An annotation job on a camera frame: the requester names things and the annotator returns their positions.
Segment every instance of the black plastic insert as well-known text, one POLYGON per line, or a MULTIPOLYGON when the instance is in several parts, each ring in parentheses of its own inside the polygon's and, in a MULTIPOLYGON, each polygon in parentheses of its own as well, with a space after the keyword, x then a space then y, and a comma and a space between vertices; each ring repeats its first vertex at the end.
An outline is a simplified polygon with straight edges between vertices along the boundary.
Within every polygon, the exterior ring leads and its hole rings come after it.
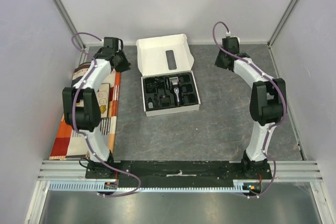
POLYGON ((195 82, 190 72, 143 79, 147 111, 198 104, 195 82))

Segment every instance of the white box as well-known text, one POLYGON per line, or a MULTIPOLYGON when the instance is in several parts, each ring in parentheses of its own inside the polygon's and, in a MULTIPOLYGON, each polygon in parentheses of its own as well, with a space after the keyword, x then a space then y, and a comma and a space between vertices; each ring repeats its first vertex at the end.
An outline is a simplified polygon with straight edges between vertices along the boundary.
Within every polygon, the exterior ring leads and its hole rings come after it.
POLYGON ((194 64, 194 57, 190 53, 186 35, 179 34, 139 39, 136 41, 136 43, 138 49, 138 67, 142 73, 142 97, 146 116, 199 110, 201 103, 200 96, 198 95, 194 74, 191 70, 194 64), (166 52, 170 50, 174 52, 173 55, 176 63, 176 68, 174 69, 169 69, 169 64, 167 61, 166 52), (193 80, 190 80, 190 84, 193 88, 195 88, 193 93, 196 93, 197 103, 193 105, 182 105, 175 108, 160 108, 149 111, 149 109, 146 108, 144 80, 148 77, 160 77, 182 73, 186 73, 188 76, 191 74, 193 80))

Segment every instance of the box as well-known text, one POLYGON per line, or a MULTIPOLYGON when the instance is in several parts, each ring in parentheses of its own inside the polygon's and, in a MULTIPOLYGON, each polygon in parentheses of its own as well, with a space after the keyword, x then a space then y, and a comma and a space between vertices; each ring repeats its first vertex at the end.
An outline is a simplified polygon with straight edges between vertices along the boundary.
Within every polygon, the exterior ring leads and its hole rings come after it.
POLYGON ((198 110, 200 96, 185 34, 139 39, 138 67, 146 116, 198 110))

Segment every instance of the folded cloth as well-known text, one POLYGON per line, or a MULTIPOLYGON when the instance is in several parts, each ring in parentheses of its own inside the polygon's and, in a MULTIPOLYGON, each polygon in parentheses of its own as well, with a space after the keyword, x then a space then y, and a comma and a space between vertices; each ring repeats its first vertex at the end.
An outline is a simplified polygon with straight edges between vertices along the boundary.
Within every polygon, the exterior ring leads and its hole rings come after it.
MULTIPOLYGON (((76 84, 87 72, 90 63, 83 63, 75 69, 71 86, 76 84)), ((106 145, 113 152, 117 125, 118 97, 121 73, 113 70, 103 81, 97 92, 97 100, 101 112, 100 131, 106 145)), ((64 121, 59 124, 58 132, 51 150, 49 159, 69 160, 81 159, 88 155, 88 147, 81 134, 77 134, 70 125, 64 121)))

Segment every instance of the white backdrop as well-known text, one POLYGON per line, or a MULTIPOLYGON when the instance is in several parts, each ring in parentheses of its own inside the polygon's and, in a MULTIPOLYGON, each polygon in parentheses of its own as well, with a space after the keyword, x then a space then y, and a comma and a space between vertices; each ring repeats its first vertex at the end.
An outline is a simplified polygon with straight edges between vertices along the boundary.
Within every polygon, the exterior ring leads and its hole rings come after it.
POLYGON ((304 152, 336 206, 336 1, 300 0, 273 45, 304 152))
POLYGON ((242 42, 266 42, 289 1, 62 0, 78 31, 120 37, 126 44, 178 33, 187 34, 190 44, 212 42, 212 26, 218 20, 227 22, 242 42))
POLYGON ((0 223, 24 223, 79 53, 51 0, 0 0, 0 223))

